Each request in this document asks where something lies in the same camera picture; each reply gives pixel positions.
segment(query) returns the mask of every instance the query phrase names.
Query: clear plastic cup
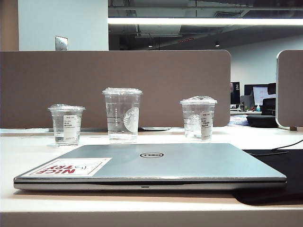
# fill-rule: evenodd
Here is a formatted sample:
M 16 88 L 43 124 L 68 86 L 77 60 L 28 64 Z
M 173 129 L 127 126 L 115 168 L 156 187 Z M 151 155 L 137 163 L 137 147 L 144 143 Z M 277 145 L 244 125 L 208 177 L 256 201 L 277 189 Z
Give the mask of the clear plastic cup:
M 214 106 L 217 100 L 195 96 L 180 101 L 182 104 L 185 137 L 210 142 L 213 133 Z
M 135 143 L 138 137 L 139 105 L 142 91 L 108 87 L 105 96 L 110 143 Z
M 48 109 L 52 114 L 53 133 L 57 145 L 77 145 L 80 138 L 82 112 L 85 107 L 54 104 Z

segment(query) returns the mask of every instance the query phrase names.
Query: desk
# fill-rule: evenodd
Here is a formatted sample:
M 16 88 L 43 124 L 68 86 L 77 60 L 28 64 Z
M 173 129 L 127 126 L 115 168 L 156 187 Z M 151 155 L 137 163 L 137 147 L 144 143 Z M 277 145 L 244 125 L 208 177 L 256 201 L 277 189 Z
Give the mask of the desk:
M 213 143 L 273 148 L 301 140 L 302 131 L 247 126 L 214 128 Z M 188 143 L 183 129 L 140 132 L 138 143 Z M 107 144 L 106 133 L 83 133 L 79 146 Z M 76 147 L 54 145 L 52 133 L 1 135 L 1 227 L 301 226 L 302 205 L 249 206 L 229 192 L 28 192 L 13 177 Z M 292 148 L 303 148 L 297 144 Z
M 247 115 L 261 115 L 262 112 L 257 112 L 257 111 L 235 111 L 235 110 L 231 110 L 231 116 L 233 115 L 239 115 L 239 114 L 247 114 Z

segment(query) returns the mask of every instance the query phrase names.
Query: dell logo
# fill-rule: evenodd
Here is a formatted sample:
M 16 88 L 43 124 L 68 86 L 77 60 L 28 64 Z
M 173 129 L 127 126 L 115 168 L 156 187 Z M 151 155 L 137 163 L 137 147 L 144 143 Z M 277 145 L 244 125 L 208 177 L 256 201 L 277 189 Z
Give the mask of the dell logo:
M 144 153 L 144 154 L 141 154 L 140 155 L 141 157 L 148 157 L 148 158 L 155 158 L 155 157 L 162 157 L 163 156 L 163 154 L 162 153 L 154 153 L 154 152 L 152 152 L 152 153 Z

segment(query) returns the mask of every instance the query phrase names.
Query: laptop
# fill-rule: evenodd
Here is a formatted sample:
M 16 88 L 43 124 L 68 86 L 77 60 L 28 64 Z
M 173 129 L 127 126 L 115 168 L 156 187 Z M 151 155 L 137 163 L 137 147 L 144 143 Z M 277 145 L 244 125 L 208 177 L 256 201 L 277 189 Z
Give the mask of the laptop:
M 286 176 L 231 144 L 86 145 L 14 178 L 26 190 L 234 190 Z

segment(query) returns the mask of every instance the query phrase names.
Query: starbucks logo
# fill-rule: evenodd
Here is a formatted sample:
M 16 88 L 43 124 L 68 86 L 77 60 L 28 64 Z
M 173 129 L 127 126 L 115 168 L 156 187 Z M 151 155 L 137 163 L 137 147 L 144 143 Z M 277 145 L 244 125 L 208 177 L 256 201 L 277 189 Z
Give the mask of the starbucks logo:
M 123 122 L 127 130 L 129 130 L 130 132 L 136 132 L 138 130 L 138 124 L 139 124 L 139 108 L 138 107 L 130 108 L 125 113 Z

